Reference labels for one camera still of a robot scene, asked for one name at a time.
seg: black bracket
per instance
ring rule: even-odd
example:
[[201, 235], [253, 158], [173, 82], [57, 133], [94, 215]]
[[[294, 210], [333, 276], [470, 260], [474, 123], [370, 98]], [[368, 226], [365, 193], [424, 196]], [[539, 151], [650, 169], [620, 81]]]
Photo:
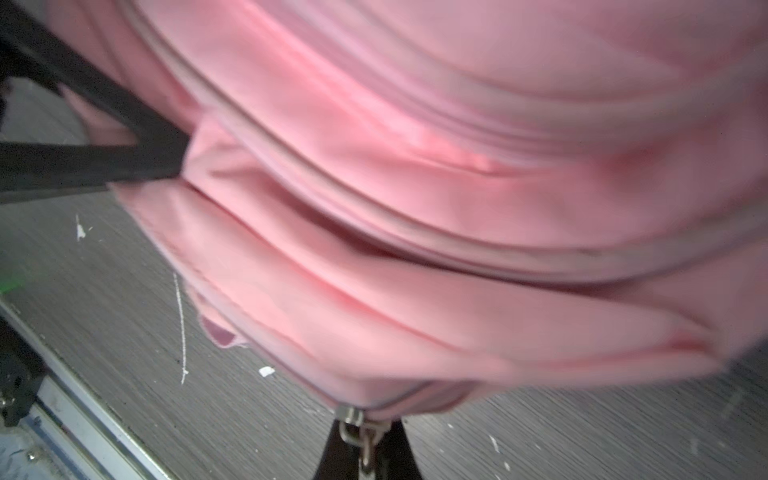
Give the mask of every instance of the black bracket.
[[[189, 136], [102, 74], [12, 0], [0, 0], [0, 82], [29, 78], [58, 93], [64, 84], [133, 132], [135, 145], [0, 142], [0, 203], [41, 192], [93, 191], [109, 182], [176, 177]], [[4, 114], [5, 103], [0, 104]]]
[[0, 412], [6, 427], [29, 414], [45, 371], [38, 354], [0, 319]]

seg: white scratch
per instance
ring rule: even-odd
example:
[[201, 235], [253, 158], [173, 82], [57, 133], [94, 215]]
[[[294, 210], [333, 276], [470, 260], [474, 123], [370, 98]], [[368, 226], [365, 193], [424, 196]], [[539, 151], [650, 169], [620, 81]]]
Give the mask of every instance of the white scratch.
[[181, 304], [181, 290], [179, 289], [179, 276], [174, 272], [174, 285], [176, 286], [176, 303], [179, 307], [179, 324], [181, 324], [181, 385], [187, 378], [187, 332], [184, 329], [184, 306]]
[[488, 435], [488, 437], [491, 439], [491, 443], [493, 444], [493, 449], [496, 451], [496, 453], [500, 453], [498, 450], [498, 442], [496, 442], [496, 439], [493, 437], [493, 435]]
[[275, 373], [275, 369], [274, 369], [274, 368], [272, 368], [271, 366], [263, 366], [263, 367], [261, 367], [261, 368], [259, 369], [259, 374], [260, 374], [262, 377], [264, 377], [264, 378], [266, 378], [266, 377], [268, 377], [268, 376], [272, 375], [273, 373]]
[[81, 239], [85, 238], [85, 229], [83, 228], [82, 225], [80, 225], [80, 215], [78, 214], [74, 215], [74, 222], [78, 226], [78, 242], [79, 242]]
[[736, 392], [730, 396], [730, 400], [728, 400], [728, 403], [725, 405], [723, 411], [720, 412], [720, 419], [728, 420], [728, 418], [730, 418], [730, 416], [733, 414], [734, 409], [739, 406], [742, 400], [744, 400], [744, 389], [738, 387]]

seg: backpack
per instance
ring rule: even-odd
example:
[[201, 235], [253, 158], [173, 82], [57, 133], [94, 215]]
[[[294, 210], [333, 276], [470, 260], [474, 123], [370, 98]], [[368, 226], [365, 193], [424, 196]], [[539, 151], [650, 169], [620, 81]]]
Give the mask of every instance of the backpack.
[[418, 478], [404, 415], [705, 376], [766, 335], [760, 8], [51, 0], [49, 27], [190, 135], [178, 177], [111, 188], [211, 340], [336, 410], [316, 478]]

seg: green object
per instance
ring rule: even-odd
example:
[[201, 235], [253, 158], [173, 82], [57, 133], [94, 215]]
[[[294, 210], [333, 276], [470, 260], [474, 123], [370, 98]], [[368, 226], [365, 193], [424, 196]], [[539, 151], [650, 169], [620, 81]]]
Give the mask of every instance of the green object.
[[24, 282], [21, 280], [6, 280], [0, 282], [0, 295], [8, 293], [11, 290], [15, 290], [22, 285], [24, 285]]

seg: zipper pull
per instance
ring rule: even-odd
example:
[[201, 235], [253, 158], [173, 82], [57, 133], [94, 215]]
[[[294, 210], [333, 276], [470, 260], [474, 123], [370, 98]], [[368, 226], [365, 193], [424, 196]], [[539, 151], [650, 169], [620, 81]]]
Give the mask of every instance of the zipper pull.
[[392, 422], [368, 420], [363, 410], [348, 405], [336, 409], [336, 417], [342, 440], [360, 449], [360, 478], [376, 480], [376, 446], [392, 428]]

